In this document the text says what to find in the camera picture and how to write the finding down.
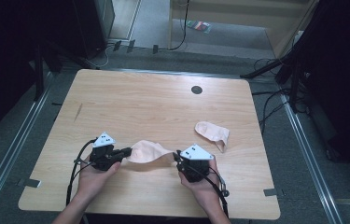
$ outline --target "small object on floor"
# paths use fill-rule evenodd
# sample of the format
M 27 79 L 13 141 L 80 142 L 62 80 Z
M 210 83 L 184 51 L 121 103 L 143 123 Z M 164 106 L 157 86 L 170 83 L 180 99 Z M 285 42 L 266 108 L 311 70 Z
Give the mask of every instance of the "small object on floor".
M 187 21 L 186 25 L 188 28 L 203 31 L 206 34 L 209 34 L 210 29 L 212 29 L 212 25 L 205 21 Z
M 119 47 L 120 47 L 120 46 L 121 46 L 121 41 L 119 40 L 119 41 L 117 41 L 117 43 L 114 45 L 113 51 L 119 50 Z
M 126 50 L 127 53 L 131 53 L 133 51 L 133 46 L 134 46 L 134 41 L 132 40 L 129 45 L 128 45 L 128 49 Z
M 20 179 L 17 183 L 17 186 L 19 187 L 31 187 L 31 188 L 38 188 L 41 185 L 40 180 L 34 180 L 34 179 Z
M 158 45 L 154 45 L 152 49 L 152 54 L 158 53 Z

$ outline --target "black cable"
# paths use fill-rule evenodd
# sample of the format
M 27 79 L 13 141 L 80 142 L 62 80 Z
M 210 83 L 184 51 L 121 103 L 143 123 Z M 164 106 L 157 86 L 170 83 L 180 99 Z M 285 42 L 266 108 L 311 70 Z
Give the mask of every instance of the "black cable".
M 228 214 L 228 203 L 227 201 L 225 200 L 225 197 L 223 195 L 223 193 L 221 192 L 221 190 L 218 188 L 218 186 L 213 183 L 213 181 L 211 179 L 209 179 L 207 176 L 201 174 L 199 171 L 197 171 L 196 169 L 194 169 L 192 166 L 187 166 L 188 168 L 190 168 L 192 171 L 194 171 L 195 173 L 197 173 L 198 175 L 200 176 L 203 176 L 203 178 L 209 182 L 209 184 L 212 185 L 213 189 L 215 190 L 215 192 L 217 193 L 218 197 L 220 198 L 221 200 L 221 203 L 222 203 L 222 206 L 223 206 L 223 211 L 224 211 L 224 214 L 229 217 L 229 214 Z
M 83 169 L 85 169 L 87 166 L 91 165 L 91 163 L 89 163 L 87 166 L 85 166 L 84 168 L 81 168 L 76 174 L 76 168 L 78 166 L 78 162 L 81 160 L 81 155 L 84 152 L 85 148 L 91 144 L 94 143 L 96 139 L 90 140 L 88 143 L 86 143 L 84 145 L 84 147 L 82 147 L 82 149 L 79 151 L 78 156 L 75 160 L 75 165 L 73 167 L 73 171 L 72 171 L 72 175 L 70 176 L 70 182 L 69 182 L 69 186 L 67 186 L 67 194 L 66 194 L 66 206 L 70 203 L 70 197 L 72 194 L 72 188 L 73 188 L 73 181 L 75 180 L 76 176 L 79 174 L 79 172 Z
M 185 19 L 184 19 L 184 30 L 183 30 L 183 40 L 181 41 L 181 43 L 177 46 L 177 47 L 175 47 L 175 48 L 172 48 L 172 49 L 163 49 L 163 50 L 175 50 L 175 49 L 178 49 L 178 48 L 180 48 L 182 45 L 183 45 L 183 43 L 184 43 L 184 40 L 186 39 L 186 26 L 187 26 L 187 17 L 188 17 L 188 15 L 189 15 L 189 0 L 187 0 L 187 6 L 186 6 L 186 16 L 185 16 Z
M 257 92 L 252 92 L 252 95 L 263 95 L 263 94 L 272 94 L 275 91 L 257 91 Z
M 279 109 L 281 109 L 285 104 L 287 104 L 288 101 L 278 105 L 276 108 L 274 108 L 271 113 L 269 113 L 264 119 L 262 119 L 261 121 L 259 121 L 259 125 L 261 125 L 263 122 L 265 122 L 273 113 L 277 112 Z
M 284 65 L 284 66 L 288 66 L 288 67 L 291 67 L 290 64 L 286 64 L 285 62 L 287 60 L 289 60 L 289 54 L 290 52 L 292 52 L 294 50 L 294 42 L 295 42 L 295 38 L 297 37 L 297 35 L 295 35 L 293 37 L 293 41 L 292 41 L 292 44 L 291 44 L 291 48 L 286 52 L 286 54 L 283 56 L 283 57 L 280 57 L 278 59 L 258 59 L 254 62 L 254 72 L 252 73 L 249 73 L 249 74 L 246 74 L 246 75 L 240 75 L 239 78 L 255 78 L 255 77 L 258 77 L 260 75 L 262 75 L 263 73 L 265 72 L 271 72 L 272 74 L 274 75 L 277 75 L 276 73 L 274 73 L 272 70 L 279 66 L 279 65 Z M 268 60 L 267 63 L 265 64 L 264 67 L 260 68 L 260 72 L 257 72 L 257 69 L 256 69 L 256 64 L 257 62 L 261 61 L 261 60 Z
M 221 181 L 221 176 L 220 176 L 212 167 L 209 166 L 209 169 L 211 169 L 211 170 L 213 171 L 213 173 L 216 174 L 218 180 L 220 181 L 220 189 L 221 189 L 221 192 L 222 192 L 222 190 L 223 190 L 223 185 L 225 185 L 225 183 L 223 183 L 223 182 Z
M 262 110 L 262 123 L 260 125 L 262 125 L 261 127 L 261 135 L 264 135 L 264 132 L 265 132 L 265 120 L 266 120 L 266 117 L 265 117 L 265 113 L 266 113 L 266 109 L 267 109 L 267 105 L 268 105 L 268 102 L 278 93 L 280 94 L 289 94 L 289 90 L 290 89 L 282 89 L 280 91 L 275 91 L 274 93 L 272 93 L 272 95 L 270 97 L 268 97 L 268 99 L 265 101 L 265 104 L 264 104 L 264 108 Z

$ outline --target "wooden table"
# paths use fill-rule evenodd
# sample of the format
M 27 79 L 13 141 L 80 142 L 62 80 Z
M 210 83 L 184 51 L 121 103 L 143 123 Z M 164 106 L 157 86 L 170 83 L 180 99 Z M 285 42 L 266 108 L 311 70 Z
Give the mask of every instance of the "wooden table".
M 191 92 L 193 86 L 203 89 Z M 228 128 L 227 151 L 194 131 L 199 121 Z M 276 196 L 266 197 L 273 180 L 250 88 L 245 80 L 80 70 L 35 165 L 37 189 L 25 188 L 23 210 L 62 211 L 66 188 L 82 146 L 101 132 L 117 140 L 115 148 L 139 140 L 175 151 L 197 143 L 217 156 L 231 195 L 232 218 L 277 219 Z M 87 147 L 83 158 L 91 153 Z M 73 195 L 77 190 L 77 179 Z M 192 194 L 180 184 L 175 163 L 137 164 L 123 160 L 118 173 L 88 207 L 90 213 L 169 217 L 205 217 Z

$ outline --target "wire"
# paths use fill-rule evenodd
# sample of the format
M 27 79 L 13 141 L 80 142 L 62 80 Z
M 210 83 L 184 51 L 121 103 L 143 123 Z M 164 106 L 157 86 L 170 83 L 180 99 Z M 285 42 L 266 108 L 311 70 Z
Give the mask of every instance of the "wire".
M 180 28 L 181 30 L 183 31 L 183 34 L 186 32 L 186 26 L 183 27 L 183 24 L 182 24 L 182 20 L 180 19 L 179 21 L 179 25 L 180 25 Z M 187 49 L 189 47 L 189 44 L 187 43 L 187 40 L 184 40 L 184 42 L 186 43 L 186 47 L 183 48 L 183 50 Z
M 95 64 L 93 62 L 91 62 L 90 60 L 88 59 L 85 59 L 85 61 L 87 61 L 88 63 L 90 63 L 91 65 L 97 67 L 97 68 L 100 68 L 100 67 L 103 67 L 103 66 L 106 66 L 108 64 L 108 55 L 107 55 L 107 50 L 110 49 L 111 47 L 113 47 L 114 44 L 112 43 L 109 43 L 107 45 L 107 47 L 105 48 L 105 63 L 104 64 Z
M 216 174 L 218 180 L 220 181 L 220 189 L 222 191 L 223 190 L 223 185 L 225 185 L 225 184 L 222 182 L 221 176 L 212 167 L 209 166 L 209 169 L 212 170 L 214 174 Z
M 265 116 L 266 114 L 266 109 L 267 109 L 267 105 L 269 103 L 269 101 L 276 95 L 276 94 L 286 94 L 286 95 L 289 95 L 290 94 L 290 89 L 282 89 L 282 90 L 279 90 L 279 91 L 274 91 L 274 92 L 269 92 L 269 91 L 265 91 L 263 93 L 261 92 L 255 92 L 255 93 L 252 93 L 254 95 L 259 95 L 259 94 L 271 94 L 271 96 L 268 97 L 268 99 L 265 101 L 265 104 L 264 104 L 264 108 L 262 110 L 262 120 L 259 121 L 259 125 L 261 126 L 261 135 L 264 135 L 264 132 L 265 132 L 265 123 L 266 123 L 266 120 L 267 118 L 269 118 L 274 112 L 278 111 L 279 109 L 282 108 L 282 106 L 285 104 L 285 103 L 282 103 L 280 104 L 279 106 L 277 106 L 276 108 L 273 109 L 273 111 L 268 115 L 268 116 Z
M 73 188 L 73 182 L 76 178 L 76 176 L 79 174 L 79 172 L 83 169 L 85 169 L 87 166 L 91 165 L 91 163 L 89 163 L 87 166 L 85 166 L 84 168 L 81 168 L 76 174 L 76 168 L 77 168 L 77 165 L 78 165 L 78 161 L 81 160 L 81 155 L 82 153 L 84 152 L 85 148 L 91 144 L 91 143 L 94 143 L 96 139 L 93 139 L 93 140 L 90 140 L 88 141 L 88 143 L 86 143 L 84 145 L 84 147 L 82 147 L 82 149 L 79 151 L 78 153 L 78 156 L 77 156 L 77 159 L 75 160 L 75 165 L 73 166 L 73 171 L 72 171 L 72 175 L 70 176 L 70 182 L 69 182 L 69 186 L 67 186 L 67 194 L 66 194 L 66 206 L 70 203 L 70 197 L 71 197 L 71 194 L 72 194 L 72 188 Z
M 274 61 L 277 60 L 277 61 L 280 62 L 280 64 L 282 64 L 282 65 L 284 65 L 284 66 L 287 66 L 287 67 L 291 67 L 290 64 L 285 64 L 285 63 L 283 62 L 283 59 L 284 59 L 286 56 L 288 56 L 288 54 L 289 54 L 292 50 L 294 50 L 295 39 L 296 39 L 296 37 L 299 35 L 299 33 L 300 33 L 300 32 L 298 32 L 296 35 L 294 35 L 293 40 L 292 40 L 292 43 L 291 43 L 291 48 L 286 52 L 286 54 L 285 54 L 283 57 L 280 57 L 280 58 L 278 58 L 278 59 L 267 59 L 267 58 L 258 59 L 258 60 L 256 60 L 256 61 L 254 62 L 254 65 L 253 65 L 254 71 L 257 71 L 256 65 L 257 65 L 258 62 L 260 62 L 260 61 L 262 61 L 262 60 L 267 60 L 265 66 L 267 66 L 270 62 L 274 62 Z M 274 74 L 274 75 L 277 75 L 277 73 L 273 72 L 272 69 L 269 70 L 269 72 L 271 72 L 271 73 Z M 242 77 L 242 78 L 253 78 L 253 77 L 249 77 L 248 75 L 245 75 L 245 76 L 244 76 L 244 75 L 241 75 L 241 77 Z
M 179 49 L 183 45 L 183 43 L 184 43 L 184 41 L 186 39 L 186 35 L 187 35 L 186 26 L 187 26 L 187 17 L 189 15 L 189 0 L 187 0 L 187 3 L 185 5 L 183 5 L 183 6 L 186 7 L 186 16 L 185 16 L 185 19 L 184 19 L 183 40 L 181 40 L 181 43 L 175 48 L 172 48 L 172 49 L 160 49 L 160 50 L 176 50 L 176 49 Z
M 207 177 L 207 176 L 201 174 L 201 172 L 197 171 L 197 170 L 194 169 L 192 166 L 189 166 L 189 165 L 188 165 L 187 167 L 190 168 L 193 172 L 197 173 L 198 175 L 203 176 L 203 178 L 204 178 L 207 182 L 209 182 L 209 184 L 212 185 L 213 189 L 216 191 L 218 197 L 220 198 L 220 200 L 221 200 L 221 202 L 222 202 L 222 206 L 223 206 L 223 210 L 224 210 L 225 215 L 226 215 L 227 217 L 229 217 L 229 215 L 228 215 L 228 203 L 227 203 L 227 201 L 225 200 L 225 197 L 224 197 L 222 191 L 218 188 L 218 186 L 217 186 L 215 183 L 213 183 L 213 181 L 212 181 L 211 179 L 209 179 L 209 177 Z

